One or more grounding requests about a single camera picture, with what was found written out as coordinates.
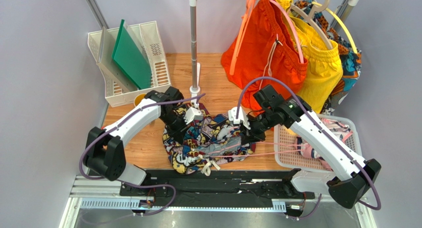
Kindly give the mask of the comic print shorts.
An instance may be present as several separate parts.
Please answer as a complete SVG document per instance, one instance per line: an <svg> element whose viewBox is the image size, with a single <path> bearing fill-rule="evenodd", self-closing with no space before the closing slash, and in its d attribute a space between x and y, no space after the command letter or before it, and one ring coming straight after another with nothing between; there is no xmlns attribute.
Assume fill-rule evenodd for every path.
<svg viewBox="0 0 422 228"><path fill-rule="evenodd" d="M211 115L204 104L199 104L202 120L195 120L188 126L183 143L170 137L165 126L162 136L171 167L180 174L200 171L209 176L211 168L243 161L256 151L256 144L241 144L240 129L229 123L228 114Z"/></svg>

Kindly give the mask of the pink wire hanger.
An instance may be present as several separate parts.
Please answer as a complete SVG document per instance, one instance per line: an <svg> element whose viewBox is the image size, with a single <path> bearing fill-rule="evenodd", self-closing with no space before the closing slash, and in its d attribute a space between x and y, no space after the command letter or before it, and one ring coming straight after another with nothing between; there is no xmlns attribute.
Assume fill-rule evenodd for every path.
<svg viewBox="0 0 422 228"><path fill-rule="evenodd" d="M256 142L241 146L239 142L232 144L212 145L196 149L200 158L238 158L259 157L278 154L299 153L298 144L285 144L274 142Z"/></svg>

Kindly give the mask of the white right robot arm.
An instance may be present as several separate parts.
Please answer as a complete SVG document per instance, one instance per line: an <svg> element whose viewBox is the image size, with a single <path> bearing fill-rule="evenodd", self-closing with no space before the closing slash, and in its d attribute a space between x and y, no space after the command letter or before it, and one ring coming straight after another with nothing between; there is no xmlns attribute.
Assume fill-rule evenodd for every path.
<svg viewBox="0 0 422 228"><path fill-rule="evenodd" d="M263 113L250 116L240 105L229 111L229 120L239 125L241 143L265 141L265 132L284 125L303 138L330 165L332 172L307 172L293 169L286 178L298 192L330 195L344 208L361 203L373 210L381 209L381 201L374 185L381 164L376 159L366 160L336 137L318 118L311 107L287 85L281 83L291 96L283 98L267 85L254 94Z"/></svg>

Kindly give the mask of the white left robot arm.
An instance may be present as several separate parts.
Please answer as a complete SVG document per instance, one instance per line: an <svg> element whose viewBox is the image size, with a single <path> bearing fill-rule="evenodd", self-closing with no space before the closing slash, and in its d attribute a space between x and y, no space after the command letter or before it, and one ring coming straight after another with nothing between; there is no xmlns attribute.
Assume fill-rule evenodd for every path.
<svg viewBox="0 0 422 228"><path fill-rule="evenodd" d="M98 174L97 179L142 185L147 172L127 162L124 148L144 127L157 119L164 122L172 139L183 143L188 125L184 117L176 112L182 102L185 102L182 93L174 87L169 87L164 93L152 90L120 120L103 129L92 128L79 161L80 172L87 167Z"/></svg>

